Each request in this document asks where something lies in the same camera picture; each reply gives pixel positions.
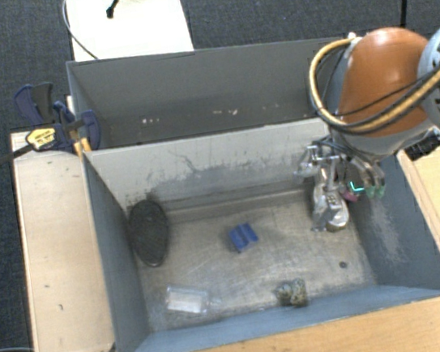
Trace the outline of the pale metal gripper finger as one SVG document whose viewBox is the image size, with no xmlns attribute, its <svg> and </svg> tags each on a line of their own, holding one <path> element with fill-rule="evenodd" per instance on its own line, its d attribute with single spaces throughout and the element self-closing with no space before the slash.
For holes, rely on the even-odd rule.
<svg viewBox="0 0 440 352">
<path fill-rule="evenodd" d="M 325 194 L 327 202 L 327 219 L 325 229 L 336 232 L 345 229 L 349 223 L 348 205 L 338 191 Z"/>
<path fill-rule="evenodd" d="M 325 231 L 326 224 L 330 218 L 330 209 L 327 197 L 325 196 L 324 184 L 318 183 L 313 189 L 313 211 L 312 211 L 312 230 Z"/>
</svg>

